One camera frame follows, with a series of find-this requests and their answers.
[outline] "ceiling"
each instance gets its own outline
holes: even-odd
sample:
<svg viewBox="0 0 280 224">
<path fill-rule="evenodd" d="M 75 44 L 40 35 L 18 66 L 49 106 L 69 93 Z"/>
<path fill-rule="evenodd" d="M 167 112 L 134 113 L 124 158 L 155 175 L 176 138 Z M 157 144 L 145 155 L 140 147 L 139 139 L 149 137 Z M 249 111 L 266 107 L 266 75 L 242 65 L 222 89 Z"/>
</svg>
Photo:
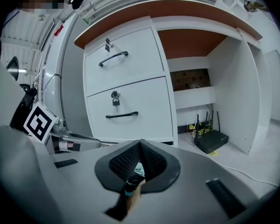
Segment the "ceiling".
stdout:
<svg viewBox="0 0 280 224">
<path fill-rule="evenodd" d="M 48 26 L 53 19 L 65 21 L 78 12 L 81 17 L 86 17 L 90 23 L 94 23 L 112 11 L 140 1 L 144 0 L 84 0 L 79 9 L 73 10 L 71 6 L 65 4 L 64 9 L 46 15 L 43 21 L 40 21 L 35 14 L 19 11 L 3 28 L 1 60 L 7 66 L 10 60 L 17 56 L 20 69 L 27 69 L 26 74 L 19 75 L 18 83 L 32 85 L 42 57 L 39 45 L 43 37 L 47 35 Z M 216 0 L 198 1 L 209 4 L 216 2 Z M 8 17 L 12 17 L 16 12 L 14 11 Z"/>
</svg>

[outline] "drawer cabinet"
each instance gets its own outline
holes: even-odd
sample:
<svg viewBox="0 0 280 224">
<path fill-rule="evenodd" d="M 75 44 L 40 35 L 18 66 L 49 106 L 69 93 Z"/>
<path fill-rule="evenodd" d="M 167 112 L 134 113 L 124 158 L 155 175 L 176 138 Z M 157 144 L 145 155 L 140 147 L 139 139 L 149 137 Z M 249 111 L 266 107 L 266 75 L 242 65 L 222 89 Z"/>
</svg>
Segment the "drawer cabinet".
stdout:
<svg viewBox="0 0 280 224">
<path fill-rule="evenodd" d="M 112 105 L 113 91 L 119 91 L 119 106 Z M 165 77 L 124 85 L 89 96 L 87 104 L 92 133 L 102 141 L 173 140 Z M 114 115 L 133 112 L 138 112 L 138 115 L 112 118 Z"/>
<path fill-rule="evenodd" d="M 145 79 L 164 76 L 160 53 L 151 28 L 129 33 L 112 41 L 114 46 L 107 54 L 105 44 L 87 55 L 84 64 L 85 95 L 90 96 L 102 91 Z M 118 55 L 101 66 L 100 62 Z"/>
</svg>

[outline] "brown wooden panel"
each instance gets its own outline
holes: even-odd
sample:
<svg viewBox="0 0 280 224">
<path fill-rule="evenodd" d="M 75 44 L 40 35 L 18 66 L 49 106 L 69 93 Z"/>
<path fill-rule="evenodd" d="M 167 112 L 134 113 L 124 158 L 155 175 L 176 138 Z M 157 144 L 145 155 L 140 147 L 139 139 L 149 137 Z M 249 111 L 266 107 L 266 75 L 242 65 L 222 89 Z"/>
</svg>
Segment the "brown wooden panel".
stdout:
<svg viewBox="0 0 280 224">
<path fill-rule="evenodd" d="M 246 22 L 220 8 L 194 1 L 158 0 L 146 1 L 141 4 L 126 7 L 105 17 L 89 27 L 75 40 L 75 44 L 84 49 L 85 45 L 111 28 L 145 16 L 150 16 L 151 18 L 163 16 L 201 17 L 224 23 L 233 28 L 240 28 L 257 40 L 262 38 L 262 36 Z"/>
<path fill-rule="evenodd" d="M 172 29 L 158 32 L 167 59 L 207 56 L 226 35 L 194 29 Z"/>
</svg>

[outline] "white cable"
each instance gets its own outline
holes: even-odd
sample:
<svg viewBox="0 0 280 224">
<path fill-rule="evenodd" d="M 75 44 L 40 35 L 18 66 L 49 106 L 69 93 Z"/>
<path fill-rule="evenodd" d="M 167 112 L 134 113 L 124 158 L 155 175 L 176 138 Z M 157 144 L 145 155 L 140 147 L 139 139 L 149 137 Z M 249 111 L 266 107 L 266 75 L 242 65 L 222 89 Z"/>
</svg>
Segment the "white cable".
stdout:
<svg viewBox="0 0 280 224">
<path fill-rule="evenodd" d="M 232 167 L 228 167 L 228 166 L 224 166 L 224 165 L 218 163 L 217 161 L 213 160 L 213 159 L 212 159 L 211 157 L 209 157 L 206 153 L 202 152 L 199 148 L 196 147 L 195 144 L 194 144 L 194 147 L 195 147 L 200 153 L 204 154 L 204 155 L 207 156 L 210 160 L 212 160 L 212 161 L 215 162 L 217 165 L 219 165 L 219 166 L 221 166 L 221 167 L 223 167 L 223 168 L 231 169 L 231 170 L 237 171 L 237 172 L 239 172 L 239 173 L 241 173 L 241 174 L 247 176 L 248 178 L 252 179 L 253 181 L 262 182 L 262 183 L 265 183 L 265 184 L 269 184 L 269 185 L 274 186 L 274 187 L 276 187 L 276 188 L 279 187 L 279 185 L 277 185 L 277 184 L 275 184 L 275 183 L 268 182 L 268 181 L 263 181 L 263 180 L 259 180 L 259 179 L 253 178 L 253 177 L 251 177 L 249 174 L 247 174 L 247 173 L 245 173 L 245 172 L 243 172 L 243 171 L 241 171 L 241 170 L 239 170 L 239 169 L 232 168 Z"/>
</svg>

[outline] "power cord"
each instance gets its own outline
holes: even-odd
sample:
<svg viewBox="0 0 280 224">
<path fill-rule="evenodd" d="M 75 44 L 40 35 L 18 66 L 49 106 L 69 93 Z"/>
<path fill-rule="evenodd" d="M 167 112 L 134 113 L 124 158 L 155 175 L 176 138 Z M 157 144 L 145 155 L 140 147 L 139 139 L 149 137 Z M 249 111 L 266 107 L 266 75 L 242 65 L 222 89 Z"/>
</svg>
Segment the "power cord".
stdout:
<svg viewBox="0 0 280 224">
<path fill-rule="evenodd" d="M 217 161 L 213 160 L 213 159 L 212 159 L 211 157 L 209 157 L 206 153 L 202 152 L 199 148 L 197 148 L 197 146 L 196 146 L 194 140 L 193 140 L 193 144 L 194 144 L 195 149 L 197 149 L 200 153 L 202 153 L 203 155 L 205 155 L 206 157 L 208 157 L 210 160 L 212 160 L 213 162 L 215 162 L 217 165 L 221 166 L 222 168 L 231 169 L 231 170 L 237 171 L 237 172 L 239 172 L 239 173 L 245 175 L 246 177 L 250 178 L 250 179 L 253 180 L 253 181 L 265 183 L 265 184 L 271 185 L 271 186 L 276 187 L 276 188 L 279 187 L 279 185 L 277 185 L 277 184 L 275 184 L 275 183 L 273 183 L 273 182 L 263 181 L 263 180 L 259 180 L 259 179 L 253 178 L 253 177 L 251 177 L 249 174 L 247 174 L 247 173 L 245 173 L 245 172 L 243 172 L 243 171 L 241 171 L 241 170 L 239 170 L 239 169 L 237 169 L 237 168 L 232 168 L 232 167 L 228 167 L 228 166 L 222 165 L 222 164 L 218 163 Z"/>
</svg>

